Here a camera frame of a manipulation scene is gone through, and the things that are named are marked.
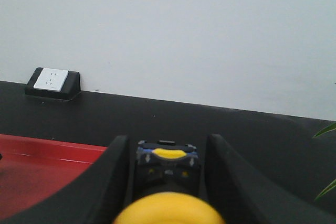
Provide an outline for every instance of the red mat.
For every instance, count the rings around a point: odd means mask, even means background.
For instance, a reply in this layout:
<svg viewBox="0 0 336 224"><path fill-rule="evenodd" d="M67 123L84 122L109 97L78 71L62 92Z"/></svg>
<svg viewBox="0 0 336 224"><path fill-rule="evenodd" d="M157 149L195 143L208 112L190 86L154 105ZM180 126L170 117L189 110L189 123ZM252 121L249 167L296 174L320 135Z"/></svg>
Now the red mat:
<svg viewBox="0 0 336 224"><path fill-rule="evenodd" d="M0 134L0 220L42 201L86 170L106 147Z"/></svg>

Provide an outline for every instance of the electrical outlet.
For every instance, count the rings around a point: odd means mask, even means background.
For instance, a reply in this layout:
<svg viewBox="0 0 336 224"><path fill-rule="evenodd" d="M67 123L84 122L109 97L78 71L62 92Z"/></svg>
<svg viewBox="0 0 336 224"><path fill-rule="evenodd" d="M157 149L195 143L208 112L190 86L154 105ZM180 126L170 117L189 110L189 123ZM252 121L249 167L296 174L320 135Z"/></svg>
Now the electrical outlet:
<svg viewBox="0 0 336 224"><path fill-rule="evenodd" d="M68 73L68 70L44 68L34 84L34 89L60 92Z"/></svg>

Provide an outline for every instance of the plant leaf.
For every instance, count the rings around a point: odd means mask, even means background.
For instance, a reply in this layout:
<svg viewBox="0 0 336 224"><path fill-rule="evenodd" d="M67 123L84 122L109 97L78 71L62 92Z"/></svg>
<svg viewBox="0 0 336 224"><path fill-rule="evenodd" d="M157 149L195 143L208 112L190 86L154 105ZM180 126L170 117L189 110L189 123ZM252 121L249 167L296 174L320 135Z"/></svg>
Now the plant leaf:
<svg viewBox="0 0 336 224"><path fill-rule="evenodd" d="M325 189L323 189L322 192L320 192L318 196L316 196L315 200L321 198L323 195L325 195L327 192L334 189L335 187L336 187L336 179L333 182L331 182Z"/></svg>
<svg viewBox="0 0 336 224"><path fill-rule="evenodd" d="M334 130L336 130L336 123L332 123L329 126L325 127L324 129L316 133L314 137L318 137L326 132L334 131Z"/></svg>

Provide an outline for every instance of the black surface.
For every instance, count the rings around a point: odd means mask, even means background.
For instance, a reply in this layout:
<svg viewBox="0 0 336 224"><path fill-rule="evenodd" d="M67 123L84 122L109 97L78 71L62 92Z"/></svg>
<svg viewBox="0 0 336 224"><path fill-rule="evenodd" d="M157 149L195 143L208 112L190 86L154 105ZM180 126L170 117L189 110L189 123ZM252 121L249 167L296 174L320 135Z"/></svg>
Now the black surface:
<svg viewBox="0 0 336 224"><path fill-rule="evenodd" d="M282 189L244 160L220 135L207 141L209 202L229 224L331 224L336 217Z"/></svg>
<svg viewBox="0 0 336 224"><path fill-rule="evenodd" d="M59 92L50 90L34 89L35 82L40 76L43 68L36 68L32 77L25 88L26 95L36 97L46 97L52 99L72 100L80 93L80 75L79 72L69 71L68 76Z"/></svg>
<svg viewBox="0 0 336 224"><path fill-rule="evenodd" d="M29 98L24 87L0 82L2 134L101 146L128 135L132 153L139 140L169 140L195 145L202 161L206 136L218 133L278 186L336 214L336 191L313 201L336 177L336 132L312 138L328 121L93 92L58 103Z"/></svg>
<svg viewBox="0 0 336 224"><path fill-rule="evenodd" d="M122 209L128 173L129 141L118 136L68 186L0 224L110 224Z"/></svg>

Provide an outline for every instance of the yellow cap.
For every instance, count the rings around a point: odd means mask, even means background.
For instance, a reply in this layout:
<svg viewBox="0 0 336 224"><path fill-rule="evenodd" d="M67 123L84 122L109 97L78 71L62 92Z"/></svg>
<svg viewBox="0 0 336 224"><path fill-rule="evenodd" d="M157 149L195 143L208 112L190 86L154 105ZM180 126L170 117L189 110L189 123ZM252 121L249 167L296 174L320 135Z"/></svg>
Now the yellow cap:
<svg viewBox="0 0 336 224"><path fill-rule="evenodd" d="M183 150L166 150L161 148L153 150L153 153L155 153L159 157L168 159L180 158L187 155Z"/></svg>
<svg viewBox="0 0 336 224"><path fill-rule="evenodd" d="M196 197L166 192L133 202L113 224L225 224L225 221L214 208Z"/></svg>

